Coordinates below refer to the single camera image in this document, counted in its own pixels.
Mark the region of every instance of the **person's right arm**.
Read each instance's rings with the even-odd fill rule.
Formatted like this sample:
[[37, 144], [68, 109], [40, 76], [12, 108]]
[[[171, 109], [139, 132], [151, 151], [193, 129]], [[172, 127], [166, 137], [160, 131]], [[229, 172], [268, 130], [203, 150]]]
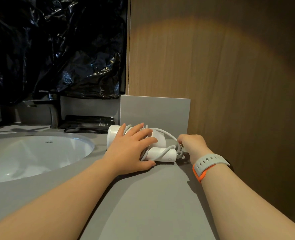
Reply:
[[[200, 135], [180, 135], [178, 141], [190, 154], [192, 165], [213, 153]], [[201, 183], [221, 240], [295, 239], [295, 223], [255, 193], [228, 166], [211, 167]]]

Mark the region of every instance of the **coiled cable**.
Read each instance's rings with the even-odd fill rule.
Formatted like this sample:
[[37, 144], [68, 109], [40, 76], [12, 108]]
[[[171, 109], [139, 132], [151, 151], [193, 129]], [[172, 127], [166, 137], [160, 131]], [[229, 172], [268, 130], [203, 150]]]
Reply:
[[[125, 129], [124, 129], [124, 133], [123, 133], [123, 135], [125, 135], [131, 127], [132, 127], [132, 125], [128, 125], [128, 126], [126, 126]], [[158, 159], [164, 157], [164, 155], [165, 155], [170, 149], [176, 149], [176, 148], [177, 148], [177, 149], [176, 149], [176, 159], [179, 159], [179, 158], [182, 158], [182, 157], [183, 157], [182, 147], [181, 147], [180, 143], [177, 141], [177, 139], [176, 139], [173, 135], [171, 135], [169, 132], [167, 132], [167, 131], [165, 131], [165, 130], [162, 130], [162, 129], [158, 129], [158, 128], [150, 128], [150, 129], [152, 129], [152, 130], [156, 130], [156, 131], [161, 132], [161, 133], [164, 133], [164, 134], [168, 135], [169, 137], [171, 137], [173, 140], [175, 140], [175, 141], [177, 142], [177, 146], [176, 146], [176, 145], [171, 145], [171, 146], [167, 147], [167, 148], [166, 148], [163, 152], [161, 152], [157, 157], [151, 159], [151, 161], [156, 161], [156, 160], [158, 160]], [[149, 147], [145, 148], [145, 149], [142, 151], [142, 153], [141, 153], [141, 155], [140, 155], [140, 160], [141, 160], [141, 161], [144, 161], [144, 160], [146, 159], [148, 153], [149, 153]]]

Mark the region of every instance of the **gray countertop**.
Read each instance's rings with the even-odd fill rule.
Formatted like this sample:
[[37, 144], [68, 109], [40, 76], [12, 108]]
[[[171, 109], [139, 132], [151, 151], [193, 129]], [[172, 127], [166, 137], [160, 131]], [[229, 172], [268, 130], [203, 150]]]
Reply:
[[[47, 126], [9, 125], [0, 133], [58, 132]], [[86, 158], [47, 173], [0, 183], [0, 220], [100, 159], [106, 134], [81, 134], [95, 149]], [[201, 185], [187, 160], [157, 164], [116, 178], [105, 191], [81, 240], [219, 239]]]

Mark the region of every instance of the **hand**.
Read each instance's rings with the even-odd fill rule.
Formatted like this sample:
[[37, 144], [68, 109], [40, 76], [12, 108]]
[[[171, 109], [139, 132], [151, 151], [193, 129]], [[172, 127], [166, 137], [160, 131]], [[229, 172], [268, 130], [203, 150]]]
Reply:
[[190, 154], [191, 164], [194, 165], [200, 157], [213, 153], [200, 135], [180, 135], [177, 139]]
[[102, 160], [109, 163], [117, 175], [148, 170], [155, 165], [154, 161], [140, 161], [141, 152], [153, 143], [158, 142], [151, 135], [153, 130], [142, 129], [144, 123], [138, 124], [124, 134], [126, 125], [123, 124]]

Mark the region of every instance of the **white watch strap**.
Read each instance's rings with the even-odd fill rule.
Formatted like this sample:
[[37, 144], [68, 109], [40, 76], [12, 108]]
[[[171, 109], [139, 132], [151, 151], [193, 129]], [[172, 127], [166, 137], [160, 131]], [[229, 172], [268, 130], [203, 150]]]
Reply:
[[210, 166], [223, 163], [226, 165], [230, 165], [222, 156], [217, 154], [207, 154], [201, 157], [197, 162], [194, 164], [194, 170], [197, 175], [200, 177], [201, 174]]

